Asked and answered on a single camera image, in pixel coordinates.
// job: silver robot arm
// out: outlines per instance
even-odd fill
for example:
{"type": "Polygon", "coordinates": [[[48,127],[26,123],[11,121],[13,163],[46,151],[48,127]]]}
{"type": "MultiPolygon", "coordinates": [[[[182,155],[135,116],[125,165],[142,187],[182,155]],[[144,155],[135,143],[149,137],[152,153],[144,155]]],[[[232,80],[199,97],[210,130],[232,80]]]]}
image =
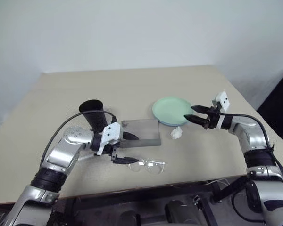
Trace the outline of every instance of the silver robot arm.
{"type": "MultiPolygon", "coordinates": [[[[51,215],[51,207],[58,200],[59,191],[76,164],[80,151],[91,149],[101,155],[106,145],[118,142],[120,133],[121,127],[117,122],[105,127],[101,135],[94,135],[92,131],[80,127],[67,128],[62,139],[45,157],[35,178],[26,186],[4,219],[3,225],[45,226],[51,215]]],[[[118,164],[137,161],[129,157],[125,161],[117,158],[115,148],[111,160],[118,164]]]]}
{"type": "Polygon", "coordinates": [[[267,225],[283,226],[283,172],[266,143],[267,135],[251,116],[222,114],[222,104],[215,102],[214,105],[210,108],[192,106],[195,111],[207,114],[206,119],[196,115],[185,115],[185,118],[205,129],[219,127],[236,135],[248,167],[245,185],[248,207],[262,213],[267,225]]]}

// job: black cup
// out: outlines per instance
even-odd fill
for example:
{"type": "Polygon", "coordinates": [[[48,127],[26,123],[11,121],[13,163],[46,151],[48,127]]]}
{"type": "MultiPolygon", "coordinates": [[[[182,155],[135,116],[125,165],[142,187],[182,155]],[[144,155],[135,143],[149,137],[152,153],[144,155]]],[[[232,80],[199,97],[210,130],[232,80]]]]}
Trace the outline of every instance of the black cup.
{"type": "MultiPolygon", "coordinates": [[[[99,100],[87,100],[79,107],[81,113],[90,110],[103,111],[103,103],[99,100]]],[[[91,125],[94,133],[101,133],[107,126],[107,120],[103,112],[86,113],[83,116],[91,125]]]]}

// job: white wall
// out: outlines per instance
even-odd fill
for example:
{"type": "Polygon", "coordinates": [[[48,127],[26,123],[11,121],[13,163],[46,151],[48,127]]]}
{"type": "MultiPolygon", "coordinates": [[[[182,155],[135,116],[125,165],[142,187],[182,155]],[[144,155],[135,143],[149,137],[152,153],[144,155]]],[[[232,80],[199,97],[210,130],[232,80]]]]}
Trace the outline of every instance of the white wall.
{"type": "Polygon", "coordinates": [[[0,0],[0,122],[41,72],[203,64],[257,108],[283,76],[283,0],[0,0]]]}

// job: mint green plate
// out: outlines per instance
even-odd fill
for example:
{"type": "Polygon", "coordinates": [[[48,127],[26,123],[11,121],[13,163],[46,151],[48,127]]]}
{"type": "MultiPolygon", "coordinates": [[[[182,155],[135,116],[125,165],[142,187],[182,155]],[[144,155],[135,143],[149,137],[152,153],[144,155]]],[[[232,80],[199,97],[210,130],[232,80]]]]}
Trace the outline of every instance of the mint green plate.
{"type": "Polygon", "coordinates": [[[152,112],[161,123],[167,126],[182,126],[187,120],[185,114],[194,114],[191,104],[178,97],[164,97],[152,106],[152,112]]]}

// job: beige table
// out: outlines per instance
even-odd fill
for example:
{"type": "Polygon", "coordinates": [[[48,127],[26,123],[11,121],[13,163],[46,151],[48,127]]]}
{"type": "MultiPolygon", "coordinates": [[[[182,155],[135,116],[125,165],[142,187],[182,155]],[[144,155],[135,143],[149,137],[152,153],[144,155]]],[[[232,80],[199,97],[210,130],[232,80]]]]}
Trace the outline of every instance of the beige table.
{"type": "MultiPolygon", "coordinates": [[[[44,147],[56,128],[78,112],[88,99],[100,99],[118,120],[152,119],[151,106],[161,97],[177,96],[195,105],[211,106],[226,90],[230,113],[246,113],[262,120],[283,164],[283,141],[212,66],[134,69],[43,74],[0,128],[0,203],[14,202],[38,170],[44,147]]],[[[84,117],[69,125],[88,128],[84,117]]],[[[202,181],[245,174],[238,139],[221,130],[204,130],[188,123],[183,136],[171,140],[173,128],[159,125],[162,145],[124,149],[120,154],[159,159],[165,171],[152,175],[115,165],[109,156],[80,161],[61,190],[61,197],[96,194],[164,184],[202,181]]]]}

